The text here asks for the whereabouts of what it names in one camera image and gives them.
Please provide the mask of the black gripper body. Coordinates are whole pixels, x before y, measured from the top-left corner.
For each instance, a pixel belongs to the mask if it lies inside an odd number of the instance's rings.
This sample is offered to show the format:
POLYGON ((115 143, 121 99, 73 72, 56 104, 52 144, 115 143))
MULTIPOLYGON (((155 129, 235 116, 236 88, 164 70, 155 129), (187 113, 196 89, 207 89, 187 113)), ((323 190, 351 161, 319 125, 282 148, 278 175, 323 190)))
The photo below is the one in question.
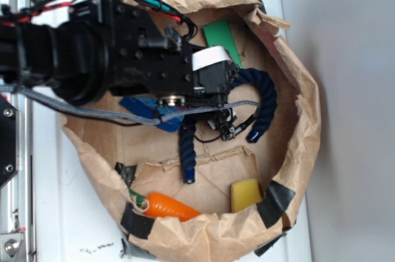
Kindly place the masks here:
POLYGON ((160 31, 146 10, 122 1, 106 6, 114 96, 152 95, 161 106, 225 106, 238 72, 225 48, 193 45, 170 25, 160 31))

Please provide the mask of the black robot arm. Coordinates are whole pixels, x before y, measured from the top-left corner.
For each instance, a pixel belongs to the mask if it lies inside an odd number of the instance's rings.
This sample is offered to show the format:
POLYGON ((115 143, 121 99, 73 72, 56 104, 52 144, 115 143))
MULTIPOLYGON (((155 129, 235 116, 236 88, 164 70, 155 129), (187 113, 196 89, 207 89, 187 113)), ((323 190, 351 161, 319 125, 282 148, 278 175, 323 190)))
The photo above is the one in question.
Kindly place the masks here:
POLYGON ((161 107, 222 108, 238 73, 225 48, 191 44, 121 0, 85 0, 58 27, 1 20, 1 78, 9 91, 46 86, 76 107, 105 93, 148 95, 161 107))

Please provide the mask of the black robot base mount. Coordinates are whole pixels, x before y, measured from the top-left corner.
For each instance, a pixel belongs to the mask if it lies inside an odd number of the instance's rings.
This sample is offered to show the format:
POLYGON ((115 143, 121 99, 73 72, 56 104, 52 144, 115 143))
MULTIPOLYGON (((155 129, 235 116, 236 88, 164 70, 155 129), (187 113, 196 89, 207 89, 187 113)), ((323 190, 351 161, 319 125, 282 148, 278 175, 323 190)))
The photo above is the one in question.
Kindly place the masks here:
POLYGON ((1 95, 1 188, 18 172, 18 110, 1 95))

